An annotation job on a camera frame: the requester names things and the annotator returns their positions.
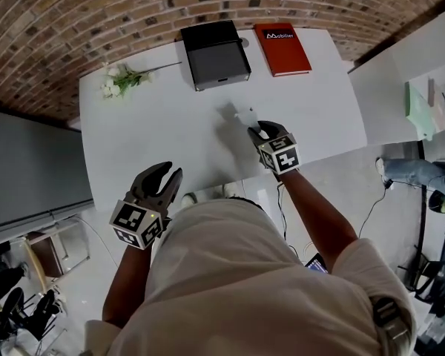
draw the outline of jeans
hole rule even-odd
[[[445,194],[445,163],[425,159],[385,159],[384,173],[394,182],[430,186]]]

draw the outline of shoe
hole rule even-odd
[[[389,181],[389,178],[386,178],[386,171],[384,169],[384,160],[380,157],[376,159],[376,170],[378,171],[383,181],[383,184],[386,185],[387,182]]]
[[[240,197],[240,191],[236,182],[227,183],[222,185],[222,195],[225,198]]]
[[[181,198],[181,208],[187,208],[197,203],[198,200],[196,199],[196,195],[194,195],[194,193],[185,194],[183,195],[183,198]]]

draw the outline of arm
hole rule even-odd
[[[279,175],[290,194],[311,240],[325,260],[328,270],[349,244],[357,240],[348,220],[298,171]]]
[[[144,251],[128,246],[105,298],[102,320],[123,328],[145,299],[151,246]]]

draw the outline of flower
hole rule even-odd
[[[152,82],[154,79],[154,70],[160,68],[178,65],[181,62],[173,63],[166,66],[157,67],[147,71],[133,71],[125,64],[117,65],[107,70],[105,83],[101,85],[102,94],[105,98],[114,98],[116,96],[124,96],[125,92],[131,88],[140,85],[144,81]]]
[[[107,75],[109,75],[109,76],[118,76],[119,74],[120,74],[120,70],[117,67],[112,67],[107,72]]]
[[[106,85],[102,85],[101,89],[102,89],[102,92],[103,92],[105,98],[111,97],[112,91],[111,91],[110,87],[108,87]]]
[[[120,94],[120,87],[119,87],[119,86],[116,86],[116,85],[113,85],[113,86],[111,87],[111,93],[112,93],[112,95],[114,95],[114,96],[118,96],[118,95]]]

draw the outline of black box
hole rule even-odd
[[[251,67],[232,21],[181,29],[196,91],[249,79]]]

